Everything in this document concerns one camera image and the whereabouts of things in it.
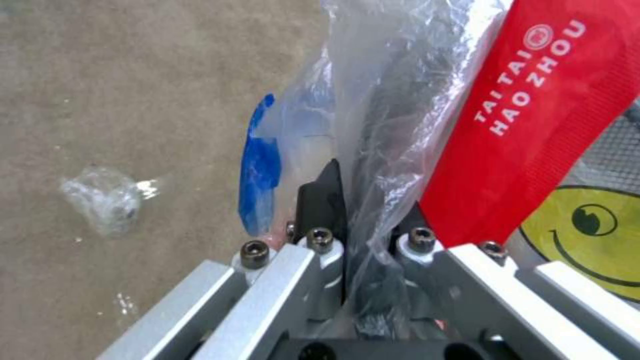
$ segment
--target hex socket screw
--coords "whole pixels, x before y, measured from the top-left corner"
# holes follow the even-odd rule
[[[333,233],[325,227],[315,227],[309,230],[307,247],[318,254],[326,254],[333,248]]]
[[[409,232],[409,248],[413,251],[428,254],[435,245],[436,238],[428,227],[414,227]]]
[[[260,269],[269,262],[269,247],[260,240],[251,240],[240,248],[240,263],[249,269]]]
[[[485,241],[480,243],[478,247],[500,266],[504,266],[504,263],[507,261],[507,257],[509,256],[509,252],[502,247],[502,245],[494,241]]]
[[[287,241],[292,242],[293,237],[296,235],[296,223],[292,220],[287,221],[285,226],[285,234],[287,235]]]

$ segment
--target smiley face eye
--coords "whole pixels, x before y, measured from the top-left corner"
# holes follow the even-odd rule
[[[605,236],[618,227],[618,219],[611,210],[598,204],[586,204],[573,210],[573,226],[588,236]]]

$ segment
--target concrete floor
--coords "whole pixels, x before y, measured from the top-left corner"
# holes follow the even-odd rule
[[[2,359],[95,357],[229,261],[247,121],[325,33],[317,0],[0,0]],[[168,181],[123,238],[58,191],[90,163]]]

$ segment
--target blue plastic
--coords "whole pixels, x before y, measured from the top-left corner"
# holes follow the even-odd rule
[[[278,186],[282,172],[276,139],[259,138],[254,133],[274,102],[273,94],[264,97],[256,106],[246,131],[240,169],[238,214],[246,232],[251,236],[269,231],[274,212],[273,189]]]

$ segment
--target red bag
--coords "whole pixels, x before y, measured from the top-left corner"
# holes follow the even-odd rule
[[[420,201],[430,226],[504,242],[639,92],[639,0],[515,0]]]

